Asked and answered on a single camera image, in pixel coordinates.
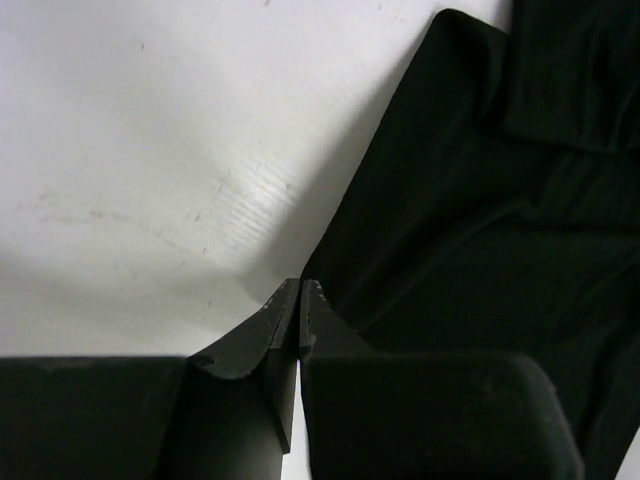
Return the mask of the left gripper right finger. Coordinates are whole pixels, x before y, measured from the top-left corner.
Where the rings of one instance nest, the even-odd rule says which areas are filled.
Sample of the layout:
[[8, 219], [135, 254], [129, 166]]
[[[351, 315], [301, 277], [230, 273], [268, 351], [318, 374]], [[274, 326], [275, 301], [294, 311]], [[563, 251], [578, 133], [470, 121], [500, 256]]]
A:
[[555, 390], [530, 358], [370, 347], [307, 281], [300, 373], [315, 479], [579, 479]]

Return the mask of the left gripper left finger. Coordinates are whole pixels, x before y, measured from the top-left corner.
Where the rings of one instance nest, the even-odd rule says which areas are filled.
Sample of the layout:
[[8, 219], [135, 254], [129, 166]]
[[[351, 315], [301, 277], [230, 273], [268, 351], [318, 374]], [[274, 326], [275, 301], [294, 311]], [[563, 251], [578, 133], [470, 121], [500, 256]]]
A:
[[277, 479], [300, 283], [188, 356], [5, 357], [5, 479]]

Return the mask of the black tank top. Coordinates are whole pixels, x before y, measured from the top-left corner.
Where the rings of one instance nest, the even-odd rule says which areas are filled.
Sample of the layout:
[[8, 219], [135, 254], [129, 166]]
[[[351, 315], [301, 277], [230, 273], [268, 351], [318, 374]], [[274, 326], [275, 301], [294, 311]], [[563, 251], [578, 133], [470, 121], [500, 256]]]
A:
[[590, 479], [639, 427], [639, 5], [435, 15], [303, 274], [387, 350], [496, 349], [556, 387]]

